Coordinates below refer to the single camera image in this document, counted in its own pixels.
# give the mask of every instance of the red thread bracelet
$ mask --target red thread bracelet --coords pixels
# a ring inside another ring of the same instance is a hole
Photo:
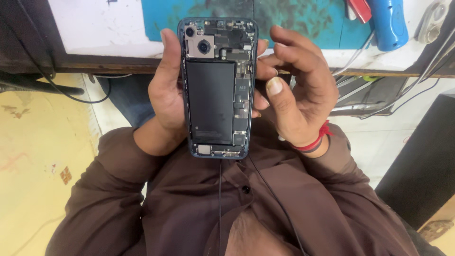
[[[331,133],[329,130],[330,130],[330,127],[327,125],[329,123],[328,120],[325,120],[325,123],[321,126],[321,128],[319,129],[319,137],[318,139],[311,143],[310,145],[308,146],[305,146],[305,147],[296,147],[294,145],[291,144],[291,146],[299,151],[310,151],[312,149],[314,149],[316,146],[320,145],[320,140],[322,139],[322,137],[326,134],[328,135],[332,135],[333,136],[333,133]]]

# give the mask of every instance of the man's right hand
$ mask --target man's right hand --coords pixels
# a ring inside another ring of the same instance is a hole
[[[319,129],[337,102],[338,88],[322,51],[308,38],[277,25],[270,29],[270,37],[275,42],[274,53],[258,59],[256,78],[268,80],[266,92],[278,134],[292,145],[304,147],[318,139]],[[294,89],[283,79],[266,75],[270,72],[264,70],[270,68],[294,75]]]

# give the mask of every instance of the rear camera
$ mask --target rear camera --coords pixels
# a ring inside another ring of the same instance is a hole
[[[202,40],[197,45],[197,48],[202,54],[208,54],[210,52],[210,43],[206,40]]]
[[[187,28],[185,33],[187,34],[187,36],[192,37],[194,35],[194,29],[189,27]]]

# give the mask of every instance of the smartphone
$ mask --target smartphone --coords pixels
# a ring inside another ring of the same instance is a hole
[[[247,18],[185,18],[177,31],[191,154],[244,158],[250,139],[258,25]]]

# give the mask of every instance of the blue repair mat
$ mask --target blue repair mat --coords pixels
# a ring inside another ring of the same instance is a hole
[[[370,25],[348,20],[343,0],[142,0],[145,32],[161,41],[160,30],[177,31],[185,17],[245,17],[259,26],[259,38],[270,39],[272,25],[298,31],[321,49],[359,49]]]

